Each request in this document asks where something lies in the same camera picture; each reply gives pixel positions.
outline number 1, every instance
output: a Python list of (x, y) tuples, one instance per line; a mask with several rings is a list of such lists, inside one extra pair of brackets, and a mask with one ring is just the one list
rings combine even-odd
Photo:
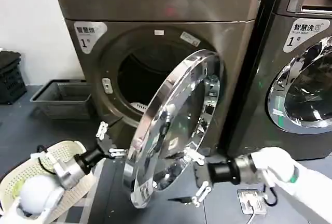
[(83, 48), (87, 48), (87, 46), (85, 45), (85, 42), (83, 39), (81, 39), (82, 43), (83, 43)]
[(291, 37), (290, 41), (289, 41), (289, 44), (287, 44), (287, 46), (293, 46), (292, 42), (293, 42), (294, 38)]

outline gray plastic basket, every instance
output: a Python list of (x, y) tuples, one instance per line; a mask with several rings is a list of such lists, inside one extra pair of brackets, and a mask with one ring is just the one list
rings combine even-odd
[(85, 81), (51, 80), (30, 102), (52, 119), (89, 119), (95, 113), (91, 87)]

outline power cord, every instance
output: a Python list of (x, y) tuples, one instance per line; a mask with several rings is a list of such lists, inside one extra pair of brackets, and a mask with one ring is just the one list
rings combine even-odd
[(246, 224), (251, 224), (255, 218), (256, 215), (256, 209), (254, 207), (254, 203), (251, 202), (251, 200), (248, 200), (248, 206), (250, 206), (253, 209), (253, 214), (251, 215), (250, 219), (247, 221)]
[[(264, 202), (266, 203), (266, 205), (268, 205), (269, 207), (274, 207), (277, 205), (278, 203), (278, 196), (276, 194), (276, 191), (273, 188), (269, 188), (271, 190), (271, 193), (273, 194), (273, 196), (275, 197), (275, 201), (273, 203), (269, 203), (265, 198), (264, 198)], [(263, 187), (263, 193), (266, 192), (266, 185), (264, 185)]]
[[(45, 152), (45, 153), (48, 152), (48, 150), (45, 148), (44, 145), (38, 145), (38, 146), (37, 146), (37, 153), (40, 153), (40, 152), (42, 152), (42, 151)], [(53, 171), (50, 171), (49, 169), (45, 168), (45, 166), (43, 165), (43, 163), (42, 163), (42, 161), (41, 161), (40, 158), (38, 158), (38, 163), (39, 163), (40, 167), (41, 167), (44, 171), (46, 171), (47, 173), (49, 173), (49, 174), (51, 174), (51, 175), (56, 175)]]

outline black storage box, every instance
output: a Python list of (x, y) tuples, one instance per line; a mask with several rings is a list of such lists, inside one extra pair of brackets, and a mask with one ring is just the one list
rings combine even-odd
[(18, 67), (20, 56), (20, 53), (0, 51), (0, 104), (13, 104), (26, 93)]
[(88, 119), (95, 108), (84, 80), (51, 80), (30, 99), (51, 119)]

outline laundry basket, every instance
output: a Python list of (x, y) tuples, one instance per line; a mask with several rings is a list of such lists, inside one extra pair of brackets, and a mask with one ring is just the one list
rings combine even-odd
[(30, 101), (51, 119), (89, 119), (95, 111), (84, 80), (51, 80)]
[[(64, 162), (73, 158), (73, 155), (86, 151), (85, 147), (78, 141), (62, 141), (47, 150), (56, 159), (61, 159)], [(47, 169), (51, 170), (52, 166), (48, 158), (42, 157), (41, 162)], [(0, 203), (3, 211), (8, 211), (12, 205), (15, 199), (13, 194), (17, 191), (18, 185), (22, 186), (28, 178), (41, 174), (47, 174), (47, 172), (40, 167), (38, 160), (29, 159), (6, 175), (0, 183)], [(54, 210), (46, 223), (51, 223), (65, 213), (91, 189), (94, 183), (95, 178), (90, 173), (82, 178), (73, 189), (66, 191), (60, 205)]]

